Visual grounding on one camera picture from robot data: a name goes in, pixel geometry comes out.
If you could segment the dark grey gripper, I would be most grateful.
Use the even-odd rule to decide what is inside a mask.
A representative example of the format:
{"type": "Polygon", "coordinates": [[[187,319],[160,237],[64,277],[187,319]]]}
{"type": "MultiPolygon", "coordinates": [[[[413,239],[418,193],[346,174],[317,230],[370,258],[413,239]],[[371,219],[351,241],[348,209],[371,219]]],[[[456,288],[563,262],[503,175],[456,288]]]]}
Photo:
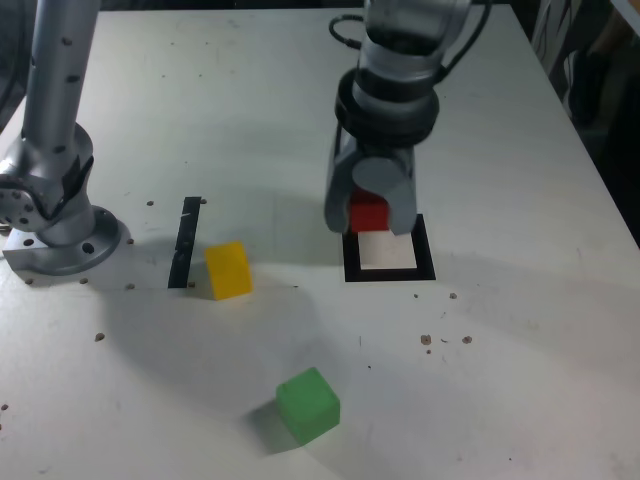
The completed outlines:
{"type": "Polygon", "coordinates": [[[347,203],[355,183],[386,201],[392,233],[411,233],[417,218],[415,181],[404,165],[414,163],[412,147],[367,143],[340,129],[329,155],[324,198],[324,219],[329,230],[340,234],[347,231],[347,203]]]}

